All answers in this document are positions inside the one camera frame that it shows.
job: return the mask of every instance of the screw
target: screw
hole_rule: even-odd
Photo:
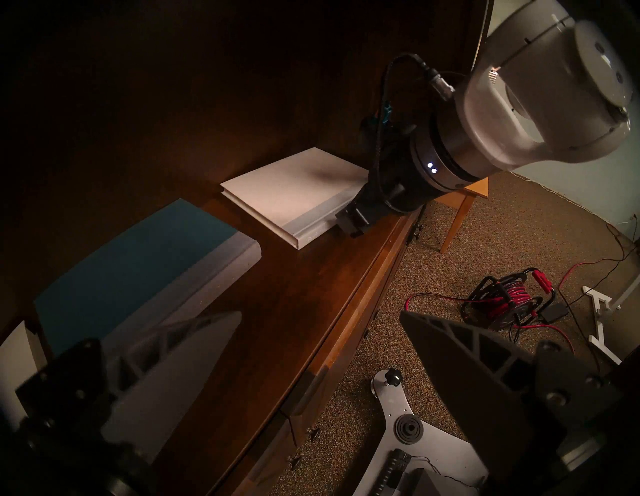
[[[584,383],[589,386],[593,386],[596,389],[604,386],[604,382],[602,382],[602,379],[600,379],[598,376],[587,376],[587,378],[584,380]]]
[[[560,347],[551,341],[545,341],[542,345],[542,349],[545,349],[547,351],[560,351]]]
[[[547,401],[556,406],[564,406],[567,404],[569,399],[561,391],[551,391],[550,393],[547,393]]]

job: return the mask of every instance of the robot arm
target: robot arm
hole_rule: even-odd
[[[450,94],[439,93],[445,100]],[[595,24],[575,22],[556,0],[531,2],[496,29],[454,97],[411,133],[398,136],[378,121],[370,181],[338,223],[355,237],[388,213],[412,212],[500,170],[603,157],[629,133],[631,95],[629,74]],[[387,103],[383,85],[380,108]]]

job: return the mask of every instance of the carpet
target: carpet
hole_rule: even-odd
[[[449,251],[438,251],[455,210],[431,202],[427,205],[420,239],[408,248],[346,374],[323,410],[315,442],[298,449],[302,461],[297,470],[285,470],[270,496],[351,495],[367,468],[385,429],[378,400],[369,390],[379,370],[394,367],[403,376],[403,388],[414,414],[439,429],[464,438],[455,420],[441,402],[418,356],[398,321],[406,297],[428,291],[466,297],[486,275],[502,277],[527,267],[540,268],[557,285],[573,264],[603,257],[620,258],[621,250],[603,220],[508,172],[489,180],[489,199],[476,199]],[[620,237],[623,246],[628,239]],[[581,287],[595,285],[614,262],[578,267],[563,284],[565,296],[580,296]],[[615,296],[637,274],[640,261],[633,254],[622,262],[598,290]],[[527,289],[543,295],[531,278]],[[586,335],[595,333],[591,300],[582,298],[573,306]],[[412,311],[460,320],[458,304],[438,298],[416,298]],[[607,325],[607,345],[624,356],[640,344],[640,291],[635,291],[622,310]],[[594,358],[580,336],[571,315],[556,323],[571,339],[576,355],[595,369]],[[533,352],[540,339],[567,346],[551,329],[523,331],[518,344]],[[602,373],[611,369],[600,359]]]

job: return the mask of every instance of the cable connector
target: cable connector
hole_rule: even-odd
[[[426,72],[426,79],[433,89],[438,92],[440,98],[444,101],[451,100],[455,89],[444,80],[437,70],[433,68],[428,69]]]

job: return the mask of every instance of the desk drawer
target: desk drawer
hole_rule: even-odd
[[[367,273],[348,309],[340,316],[329,336],[298,380],[280,411],[289,418],[296,445],[302,446],[314,422],[331,398],[346,372],[373,319],[406,248],[411,222],[399,226]]]
[[[264,496],[295,456],[289,421],[276,413],[215,494]]]

